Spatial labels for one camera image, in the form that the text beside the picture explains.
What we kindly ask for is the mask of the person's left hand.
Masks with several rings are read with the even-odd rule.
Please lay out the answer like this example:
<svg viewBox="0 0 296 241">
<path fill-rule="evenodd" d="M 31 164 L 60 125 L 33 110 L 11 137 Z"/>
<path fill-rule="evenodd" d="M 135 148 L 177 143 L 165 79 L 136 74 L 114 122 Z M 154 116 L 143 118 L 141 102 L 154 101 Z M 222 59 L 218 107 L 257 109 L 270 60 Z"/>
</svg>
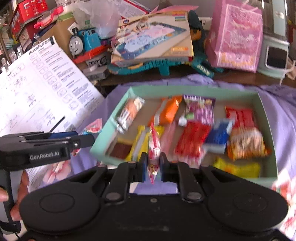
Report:
<svg viewBox="0 0 296 241">
<path fill-rule="evenodd" d="M 20 205 L 20 202 L 23 200 L 23 198 L 29 193 L 28 191 L 29 183 L 30 183 L 29 176 L 26 170 L 23 170 L 21 181 L 20 181 L 20 184 L 18 185 L 17 200 L 15 201 L 15 205 L 11 208 L 11 211 L 10 211 L 10 215 L 13 221 L 20 221 L 22 219 L 19 212 L 19 205 Z M 1 198 L 1 203 L 9 200 L 8 192 L 5 189 L 3 189 L 3 187 L 1 187 L 1 190 L 0 190 L 0 198 Z"/>
</svg>

